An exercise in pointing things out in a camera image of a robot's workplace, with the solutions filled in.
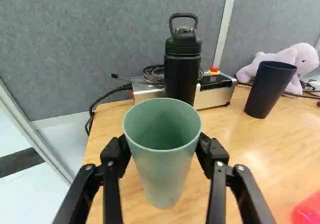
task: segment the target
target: emergency stop button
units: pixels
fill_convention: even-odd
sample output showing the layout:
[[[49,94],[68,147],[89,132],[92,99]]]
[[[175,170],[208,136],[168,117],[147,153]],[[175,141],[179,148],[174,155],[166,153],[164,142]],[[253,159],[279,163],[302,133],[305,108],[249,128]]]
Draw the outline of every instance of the emergency stop button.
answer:
[[[210,70],[208,70],[208,72],[212,75],[218,75],[220,74],[220,70],[218,67],[211,67]]]

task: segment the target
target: power cord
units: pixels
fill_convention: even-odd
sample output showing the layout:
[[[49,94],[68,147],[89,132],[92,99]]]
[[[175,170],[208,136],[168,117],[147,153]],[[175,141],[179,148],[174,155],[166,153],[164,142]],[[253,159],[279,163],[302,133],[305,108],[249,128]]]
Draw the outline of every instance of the power cord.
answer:
[[[165,85],[164,70],[165,70],[165,65],[150,65],[150,66],[144,67],[141,72],[143,81],[137,81],[135,79],[132,79],[129,77],[123,77],[117,74],[110,74],[110,76],[114,79],[125,80],[131,83],[155,85],[155,86],[159,86],[160,88],[163,88]],[[200,67],[199,73],[198,73],[198,81],[200,81],[203,76],[204,76],[204,71],[203,71],[203,68]]]
[[[87,133],[87,135],[89,136],[90,134],[90,131],[91,131],[91,127],[92,127],[92,122],[94,120],[94,107],[97,103],[99,103],[101,100],[103,100],[104,98],[108,97],[109,95],[115,93],[115,92],[119,92],[119,91],[123,91],[123,90],[131,90],[132,91],[132,85],[131,84],[126,84],[126,85],[122,85],[122,86],[119,86],[109,92],[107,92],[106,94],[104,95],[101,95],[99,98],[97,98],[89,107],[89,115],[90,115],[90,118],[89,120],[86,122],[84,128],[85,128],[85,131]]]
[[[243,82],[238,82],[238,85],[246,85],[246,86],[251,86],[252,87],[252,84],[243,83]],[[305,92],[319,92],[319,91],[311,90],[311,91],[305,91]],[[286,94],[286,95],[292,95],[292,96],[297,96],[297,97],[302,97],[302,98],[307,98],[307,99],[320,100],[320,97],[316,97],[316,96],[298,95],[298,94],[294,94],[294,93],[291,93],[291,92],[288,92],[288,91],[284,91],[283,93]]]

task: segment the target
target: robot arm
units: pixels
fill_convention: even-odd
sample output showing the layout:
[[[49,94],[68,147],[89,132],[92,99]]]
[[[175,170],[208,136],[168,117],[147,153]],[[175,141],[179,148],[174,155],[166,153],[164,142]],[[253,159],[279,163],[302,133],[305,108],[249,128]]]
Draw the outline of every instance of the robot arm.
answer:
[[[206,224],[225,224],[226,186],[238,203],[244,224],[274,224],[275,220],[250,170],[243,165],[229,166],[229,155],[215,139],[203,133],[196,154],[204,174],[211,180]],[[81,167],[53,224],[82,224],[87,220],[92,200],[103,185],[103,222],[123,222],[118,179],[128,166],[131,153],[125,136],[113,138],[101,152],[101,165]]]

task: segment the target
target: red button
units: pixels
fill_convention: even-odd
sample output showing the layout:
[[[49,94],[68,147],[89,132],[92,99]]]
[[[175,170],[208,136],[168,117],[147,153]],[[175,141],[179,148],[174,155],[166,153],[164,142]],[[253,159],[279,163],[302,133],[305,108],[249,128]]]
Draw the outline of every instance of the red button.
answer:
[[[218,68],[218,67],[211,67],[211,68],[210,68],[210,71],[211,71],[211,72],[218,72],[218,71],[219,71],[219,68]]]

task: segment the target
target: control box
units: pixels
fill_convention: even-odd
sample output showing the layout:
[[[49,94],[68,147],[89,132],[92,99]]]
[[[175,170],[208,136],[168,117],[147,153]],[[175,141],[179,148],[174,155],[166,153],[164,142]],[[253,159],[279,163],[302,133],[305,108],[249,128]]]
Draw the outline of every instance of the control box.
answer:
[[[133,79],[143,81],[142,77]],[[218,74],[211,71],[205,72],[196,86],[194,108],[200,110],[229,105],[236,83],[237,80],[235,78],[221,72]],[[164,88],[159,88],[158,86],[132,83],[132,89],[136,104],[147,99],[165,96]]]

